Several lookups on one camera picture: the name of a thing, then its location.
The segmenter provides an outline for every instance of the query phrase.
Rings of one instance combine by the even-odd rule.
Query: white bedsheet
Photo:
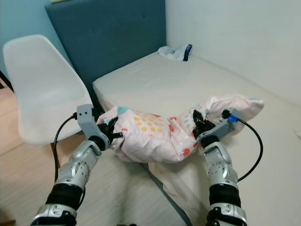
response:
[[[105,110],[115,105],[170,117],[211,95],[240,93],[265,101],[250,124],[264,143],[258,168],[239,183],[242,207],[251,226],[298,226],[301,222],[301,109],[251,82],[197,57],[172,61],[150,54],[99,79],[94,84]],[[238,175],[256,161],[259,145],[248,129],[225,140]],[[177,164],[150,163],[151,172],[192,223],[205,225],[208,207],[206,165],[195,153]]]

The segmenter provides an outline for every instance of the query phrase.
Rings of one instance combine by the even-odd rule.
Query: blue wall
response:
[[[3,45],[25,35],[46,36],[70,62],[44,8],[49,2],[50,0],[0,0],[0,69],[8,78],[3,61]]]

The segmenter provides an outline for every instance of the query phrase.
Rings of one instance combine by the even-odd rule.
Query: bed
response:
[[[127,10],[122,11],[118,4]],[[118,20],[111,24],[114,26],[104,26],[108,12],[97,12],[102,8],[101,12],[105,9],[116,15],[114,6]],[[265,150],[258,168],[239,183],[242,206],[252,226],[299,225],[301,196],[291,194],[299,194],[301,185],[301,141],[294,133],[301,128],[300,109],[193,55],[188,62],[159,56],[156,50],[166,43],[164,1],[72,0],[46,9],[75,70],[105,111],[124,105],[170,117],[211,95],[240,93],[262,98],[265,108],[250,123],[262,137]],[[143,18],[148,21],[144,28]],[[117,37],[111,35],[113,30]],[[133,44],[131,39],[120,39],[129,33],[139,37],[134,52],[124,47]],[[244,129],[224,143],[235,169],[243,175],[259,153],[255,136]],[[177,164],[149,163],[144,167],[187,225],[205,225],[208,182],[200,152]]]

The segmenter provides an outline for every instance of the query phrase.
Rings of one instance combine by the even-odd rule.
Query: white chair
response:
[[[19,134],[32,145],[51,144],[60,125],[79,105],[90,104],[89,93],[63,56],[42,35],[7,42],[3,58],[18,102]],[[58,140],[80,131],[69,121]]]

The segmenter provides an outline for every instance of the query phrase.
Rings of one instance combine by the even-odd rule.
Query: teal headboard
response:
[[[94,104],[93,81],[166,45],[164,0],[69,0],[46,10]]]

